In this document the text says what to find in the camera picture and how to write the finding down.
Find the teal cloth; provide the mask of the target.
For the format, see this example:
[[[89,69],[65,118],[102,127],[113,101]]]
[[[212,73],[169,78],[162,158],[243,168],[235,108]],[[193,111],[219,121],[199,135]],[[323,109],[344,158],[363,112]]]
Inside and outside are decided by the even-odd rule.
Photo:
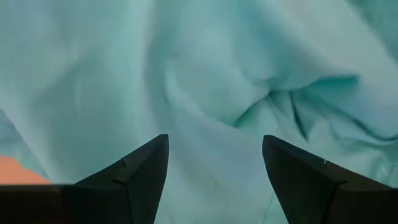
[[[0,0],[0,155],[73,183],[162,133],[155,224],[287,224],[266,134],[398,187],[398,0]]]

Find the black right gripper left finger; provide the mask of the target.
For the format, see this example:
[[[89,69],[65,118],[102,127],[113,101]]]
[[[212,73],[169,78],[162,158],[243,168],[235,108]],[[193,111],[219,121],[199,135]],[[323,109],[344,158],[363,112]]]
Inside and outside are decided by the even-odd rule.
[[[169,136],[160,134],[77,185],[119,188],[131,224],[154,224],[169,162]]]

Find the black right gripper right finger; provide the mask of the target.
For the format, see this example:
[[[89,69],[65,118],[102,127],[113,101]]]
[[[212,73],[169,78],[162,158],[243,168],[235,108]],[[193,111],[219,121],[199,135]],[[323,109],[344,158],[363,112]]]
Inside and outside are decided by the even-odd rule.
[[[271,135],[262,156],[289,224],[398,224],[398,188]]]

